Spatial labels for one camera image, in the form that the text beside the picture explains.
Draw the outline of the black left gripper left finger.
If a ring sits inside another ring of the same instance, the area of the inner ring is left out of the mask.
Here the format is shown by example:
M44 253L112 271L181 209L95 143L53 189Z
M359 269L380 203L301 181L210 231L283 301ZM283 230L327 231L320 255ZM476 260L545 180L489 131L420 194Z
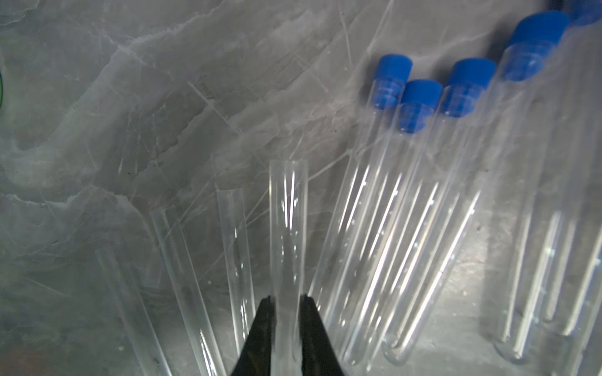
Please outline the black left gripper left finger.
M274 338L274 299L260 301L249 335L231 376L270 376Z

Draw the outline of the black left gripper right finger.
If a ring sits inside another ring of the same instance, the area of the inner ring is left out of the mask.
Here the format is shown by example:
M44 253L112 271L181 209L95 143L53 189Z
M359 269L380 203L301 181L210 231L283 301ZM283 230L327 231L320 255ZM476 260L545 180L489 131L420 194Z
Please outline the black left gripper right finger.
M344 376L315 300L308 295L300 297L299 336L303 376Z

